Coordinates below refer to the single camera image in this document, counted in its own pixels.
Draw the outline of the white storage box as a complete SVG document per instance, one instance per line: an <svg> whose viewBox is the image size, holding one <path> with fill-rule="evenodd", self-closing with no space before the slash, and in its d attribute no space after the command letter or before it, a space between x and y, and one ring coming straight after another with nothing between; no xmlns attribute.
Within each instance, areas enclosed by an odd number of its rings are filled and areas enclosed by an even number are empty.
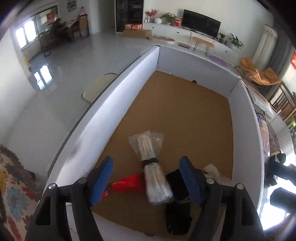
<svg viewBox="0 0 296 241"><path fill-rule="evenodd" d="M143 164L127 139L164 136L157 159L163 170L213 163L231 176L234 199L226 206L221 240L265 240L257 208L264 158L252 102L241 78L206 57L154 46L118 75L70 135L48 184L62 187L86 177L104 156L113 177Z"/></svg>

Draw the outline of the wooden phone case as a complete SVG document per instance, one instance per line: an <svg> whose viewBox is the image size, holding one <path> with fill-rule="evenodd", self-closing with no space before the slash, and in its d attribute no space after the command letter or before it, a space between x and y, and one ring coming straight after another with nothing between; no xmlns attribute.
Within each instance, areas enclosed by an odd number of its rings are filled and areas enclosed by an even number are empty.
<svg viewBox="0 0 296 241"><path fill-rule="evenodd" d="M261 134L262 145L263 145L263 155L264 155L264 158L267 159L270 157L268 126L266 121L264 121L262 118L258 118L258 124L260 128L260 134Z"/></svg>

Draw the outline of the wooden bench stool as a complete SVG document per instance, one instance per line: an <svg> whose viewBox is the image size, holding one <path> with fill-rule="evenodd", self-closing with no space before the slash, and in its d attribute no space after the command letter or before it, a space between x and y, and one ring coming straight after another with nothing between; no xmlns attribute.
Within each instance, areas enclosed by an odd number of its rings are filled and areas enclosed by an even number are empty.
<svg viewBox="0 0 296 241"><path fill-rule="evenodd" d="M205 45L205 56L208 56L210 48L214 48L214 44L203 39L192 37L192 40L195 41L193 51L195 52L199 44Z"/></svg>

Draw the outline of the dark glass display cabinet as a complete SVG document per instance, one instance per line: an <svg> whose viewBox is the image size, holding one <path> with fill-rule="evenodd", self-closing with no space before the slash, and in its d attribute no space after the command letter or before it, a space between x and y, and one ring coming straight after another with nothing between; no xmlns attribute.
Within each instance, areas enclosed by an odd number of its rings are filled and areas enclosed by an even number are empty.
<svg viewBox="0 0 296 241"><path fill-rule="evenodd" d="M115 30L122 32L125 24L142 24L143 0L115 0Z"/></svg>

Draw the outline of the person sitting at desk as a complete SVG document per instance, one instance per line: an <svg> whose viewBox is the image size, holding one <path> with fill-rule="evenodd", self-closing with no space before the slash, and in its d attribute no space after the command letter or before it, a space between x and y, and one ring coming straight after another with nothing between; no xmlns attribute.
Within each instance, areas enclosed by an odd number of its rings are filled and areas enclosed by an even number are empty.
<svg viewBox="0 0 296 241"><path fill-rule="evenodd" d="M50 28L49 32L49 40L58 40L58 41L65 41L68 40L68 35L66 31L66 23L63 22L61 18L57 18L55 22L53 22L52 27Z"/></svg>

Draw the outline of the rhinestone bow hair clip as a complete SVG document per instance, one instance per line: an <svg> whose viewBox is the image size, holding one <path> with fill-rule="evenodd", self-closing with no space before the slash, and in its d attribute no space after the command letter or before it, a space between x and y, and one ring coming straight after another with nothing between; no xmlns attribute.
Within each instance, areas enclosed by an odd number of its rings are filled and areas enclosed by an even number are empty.
<svg viewBox="0 0 296 241"><path fill-rule="evenodd" d="M220 185L232 186L231 179L222 176L213 164L205 166L202 171L206 178L212 178Z"/></svg>

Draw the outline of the white standing air conditioner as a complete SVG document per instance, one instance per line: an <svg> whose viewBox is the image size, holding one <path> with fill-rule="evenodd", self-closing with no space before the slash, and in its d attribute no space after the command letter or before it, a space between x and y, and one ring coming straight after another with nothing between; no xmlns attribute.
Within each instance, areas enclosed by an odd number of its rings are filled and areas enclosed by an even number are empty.
<svg viewBox="0 0 296 241"><path fill-rule="evenodd" d="M267 68L269 60L273 54L277 39L277 31L271 26L265 25L262 38L252 58L252 63L258 70L264 71Z"/></svg>

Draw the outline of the orange lounge chair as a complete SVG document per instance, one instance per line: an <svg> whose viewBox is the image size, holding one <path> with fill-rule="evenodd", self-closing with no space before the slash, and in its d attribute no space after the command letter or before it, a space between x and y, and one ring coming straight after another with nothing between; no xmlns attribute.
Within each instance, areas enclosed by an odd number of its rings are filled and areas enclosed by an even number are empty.
<svg viewBox="0 0 296 241"><path fill-rule="evenodd" d="M240 67L243 69L245 76L254 83L262 86L271 86L281 83L281 80L272 68L264 71L258 70L248 57L239 59Z"/></svg>

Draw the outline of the floral patterned cushion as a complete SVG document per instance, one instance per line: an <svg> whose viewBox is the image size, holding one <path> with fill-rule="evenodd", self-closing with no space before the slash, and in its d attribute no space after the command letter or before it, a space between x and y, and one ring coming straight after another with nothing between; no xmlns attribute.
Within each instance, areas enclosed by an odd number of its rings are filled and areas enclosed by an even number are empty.
<svg viewBox="0 0 296 241"><path fill-rule="evenodd" d="M41 195L35 174L1 146L1 240L25 240Z"/></svg>

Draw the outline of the green potted plant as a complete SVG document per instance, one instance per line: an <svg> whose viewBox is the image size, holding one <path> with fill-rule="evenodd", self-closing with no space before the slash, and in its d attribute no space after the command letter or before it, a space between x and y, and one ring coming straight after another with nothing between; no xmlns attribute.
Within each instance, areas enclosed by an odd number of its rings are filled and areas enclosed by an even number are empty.
<svg viewBox="0 0 296 241"><path fill-rule="evenodd" d="M236 49L240 49L240 50L244 48L243 42L239 40L237 36L234 36L232 33L230 33L230 36L228 37L228 41L231 47L235 47Z"/></svg>

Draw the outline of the purple round floor mat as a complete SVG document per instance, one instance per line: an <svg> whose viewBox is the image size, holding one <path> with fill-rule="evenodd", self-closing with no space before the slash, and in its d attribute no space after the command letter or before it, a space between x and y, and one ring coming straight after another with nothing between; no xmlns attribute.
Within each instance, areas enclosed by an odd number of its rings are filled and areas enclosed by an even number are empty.
<svg viewBox="0 0 296 241"><path fill-rule="evenodd" d="M219 59L218 57L215 57L215 56L212 56L212 55L209 55L208 58L213 61L214 63L222 66L222 67L228 67L227 63L224 62L223 60Z"/></svg>

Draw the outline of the bag of cotton swabs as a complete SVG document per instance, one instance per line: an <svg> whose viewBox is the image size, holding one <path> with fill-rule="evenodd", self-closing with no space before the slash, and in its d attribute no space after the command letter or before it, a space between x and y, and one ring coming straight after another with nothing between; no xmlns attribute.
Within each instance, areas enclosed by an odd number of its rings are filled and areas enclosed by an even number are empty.
<svg viewBox="0 0 296 241"><path fill-rule="evenodd" d="M140 158L144 171L146 194L152 205L160 205L173 200L173 192L158 160L163 140L162 133L150 131L128 137L129 144Z"/></svg>

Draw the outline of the white flat box on table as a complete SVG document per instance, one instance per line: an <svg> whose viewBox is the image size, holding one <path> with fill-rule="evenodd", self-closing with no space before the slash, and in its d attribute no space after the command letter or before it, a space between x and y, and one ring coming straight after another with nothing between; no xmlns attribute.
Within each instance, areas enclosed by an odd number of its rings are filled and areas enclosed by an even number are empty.
<svg viewBox="0 0 296 241"><path fill-rule="evenodd" d="M263 111L267 118L274 118L276 113L274 112L270 103L253 87L248 86L247 89L255 111L257 113L261 113Z"/></svg>

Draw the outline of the cardboard box on floor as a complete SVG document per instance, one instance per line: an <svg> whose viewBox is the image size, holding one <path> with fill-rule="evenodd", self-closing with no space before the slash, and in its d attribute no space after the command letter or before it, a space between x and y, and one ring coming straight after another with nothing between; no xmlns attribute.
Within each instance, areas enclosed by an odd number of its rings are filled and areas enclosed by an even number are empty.
<svg viewBox="0 0 296 241"><path fill-rule="evenodd" d="M152 30L124 30L122 36L125 38L147 39L152 35Z"/></svg>

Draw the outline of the black flat television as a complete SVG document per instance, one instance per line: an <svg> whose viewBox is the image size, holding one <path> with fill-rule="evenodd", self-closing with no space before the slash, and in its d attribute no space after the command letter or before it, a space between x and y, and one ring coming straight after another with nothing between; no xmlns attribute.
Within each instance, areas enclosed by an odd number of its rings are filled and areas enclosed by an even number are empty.
<svg viewBox="0 0 296 241"><path fill-rule="evenodd" d="M184 10L182 26L216 38L221 22L194 11Z"/></svg>

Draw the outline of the wooden slatted chair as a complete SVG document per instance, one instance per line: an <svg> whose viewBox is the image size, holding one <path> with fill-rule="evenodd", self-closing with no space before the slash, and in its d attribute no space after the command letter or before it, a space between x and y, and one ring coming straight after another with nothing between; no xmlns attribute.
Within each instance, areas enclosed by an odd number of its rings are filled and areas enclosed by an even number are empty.
<svg viewBox="0 0 296 241"><path fill-rule="evenodd" d="M286 121L295 113L295 98L284 82L280 84L269 103L283 121Z"/></svg>

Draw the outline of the white TV cabinet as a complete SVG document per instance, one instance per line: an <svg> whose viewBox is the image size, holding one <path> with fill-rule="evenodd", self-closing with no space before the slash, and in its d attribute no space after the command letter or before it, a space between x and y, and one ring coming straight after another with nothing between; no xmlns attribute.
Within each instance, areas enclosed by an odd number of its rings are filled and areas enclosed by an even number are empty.
<svg viewBox="0 0 296 241"><path fill-rule="evenodd" d="M213 40L211 38L208 38L204 35L185 30L182 28L176 28L168 25L163 25L163 24L155 24L155 23L143 23L142 24L143 29L145 30L151 30L152 35L156 36L161 36L161 37L166 37L166 38L171 38L174 39L177 43L183 43L186 45L191 46L191 48L194 48L196 45L196 41L194 38L201 39L203 41L209 42L213 44L212 47L207 47L204 43L199 43L197 45L197 49L200 51L206 51L208 48L209 54L215 55L222 60L226 61L227 63L237 65L239 56L238 53L227 47L226 45L219 43L216 40Z"/></svg>

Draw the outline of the black soap box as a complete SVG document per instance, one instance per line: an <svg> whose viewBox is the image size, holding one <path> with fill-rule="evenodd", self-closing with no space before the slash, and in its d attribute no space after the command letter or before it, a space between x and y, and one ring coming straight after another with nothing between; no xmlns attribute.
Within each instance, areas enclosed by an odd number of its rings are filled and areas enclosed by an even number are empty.
<svg viewBox="0 0 296 241"><path fill-rule="evenodd" d="M170 235L186 235L191 227L191 204L169 202L165 207L166 230Z"/></svg>

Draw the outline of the red candy package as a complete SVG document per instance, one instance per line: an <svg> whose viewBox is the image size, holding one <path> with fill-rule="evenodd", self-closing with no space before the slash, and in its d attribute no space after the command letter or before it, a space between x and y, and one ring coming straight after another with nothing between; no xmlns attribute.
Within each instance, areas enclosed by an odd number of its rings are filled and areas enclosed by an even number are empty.
<svg viewBox="0 0 296 241"><path fill-rule="evenodd" d="M146 183L144 173L133 174L121 180L109 183L104 190L102 198L111 193L145 193Z"/></svg>

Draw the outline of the red flower vase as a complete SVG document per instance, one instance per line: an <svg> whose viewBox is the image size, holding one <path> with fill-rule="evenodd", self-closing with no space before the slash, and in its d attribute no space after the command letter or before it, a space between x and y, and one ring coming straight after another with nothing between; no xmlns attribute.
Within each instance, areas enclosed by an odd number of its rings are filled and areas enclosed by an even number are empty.
<svg viewBox="0 0 296 241"><path fill-rule="evenodd" d="M158 12L158 9L151 9L150 11L145 11L145 15L147 16L147 22L150 23L152 18L156 16Z"/></svg>

